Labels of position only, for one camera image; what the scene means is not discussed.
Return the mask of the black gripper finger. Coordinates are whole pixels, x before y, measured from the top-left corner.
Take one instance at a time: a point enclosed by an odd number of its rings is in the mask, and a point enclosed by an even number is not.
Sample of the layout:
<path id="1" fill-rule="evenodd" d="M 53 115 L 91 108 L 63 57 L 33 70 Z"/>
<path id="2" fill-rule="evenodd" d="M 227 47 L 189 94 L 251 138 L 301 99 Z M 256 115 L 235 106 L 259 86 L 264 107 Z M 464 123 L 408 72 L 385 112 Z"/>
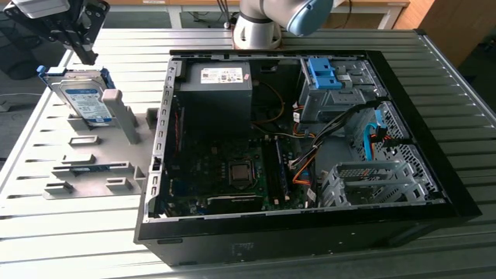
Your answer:
<path id="1" fill-rule="evenodd" d="M 61 42 L 88 64 L 83 20 L 85 9 L 85 5 L 7 5 L 3 12 L 40 37 L 51 42 Z"/>
<path id="2" fill-rule="evenodd" d="M 104 25 L 104 20 L 111 9 L 107 1 L 85 1 L 81 14 L 81 47 L 80 61 L 85 65 L 95 65 L 97 54 L 93 52 L 93 43 Z"/>

